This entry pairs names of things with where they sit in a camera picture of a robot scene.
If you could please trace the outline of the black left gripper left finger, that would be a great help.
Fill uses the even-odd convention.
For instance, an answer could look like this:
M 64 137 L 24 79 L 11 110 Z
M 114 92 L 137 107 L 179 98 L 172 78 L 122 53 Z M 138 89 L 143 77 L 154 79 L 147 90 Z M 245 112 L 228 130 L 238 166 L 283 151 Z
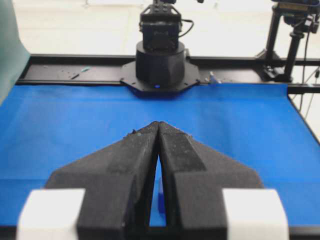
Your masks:
M 159 122 L 56 169 L 20 213 L 18 240 L 124 240 L 144 231 L 158 159 Z

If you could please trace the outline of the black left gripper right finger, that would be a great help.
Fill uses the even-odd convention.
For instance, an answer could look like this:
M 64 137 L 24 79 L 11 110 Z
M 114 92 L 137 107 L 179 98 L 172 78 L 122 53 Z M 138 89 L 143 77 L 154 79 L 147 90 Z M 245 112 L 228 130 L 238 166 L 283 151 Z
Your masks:
M 183 240 L 287 240 L 274 189 L 252 168 L 166 122 L 159 124 L 167 222 Z

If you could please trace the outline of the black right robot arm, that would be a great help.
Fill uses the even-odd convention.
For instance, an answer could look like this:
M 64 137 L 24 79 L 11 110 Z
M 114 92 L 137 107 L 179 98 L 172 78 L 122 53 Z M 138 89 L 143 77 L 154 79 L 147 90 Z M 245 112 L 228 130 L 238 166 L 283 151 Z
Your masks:
M 120 82 L 141 92 L 180 92 L 200 83 L 180 41 L 183 22 L 174 0 L 154 0 L 139 17 L 142 40 L 135 60 L 122 66 Z

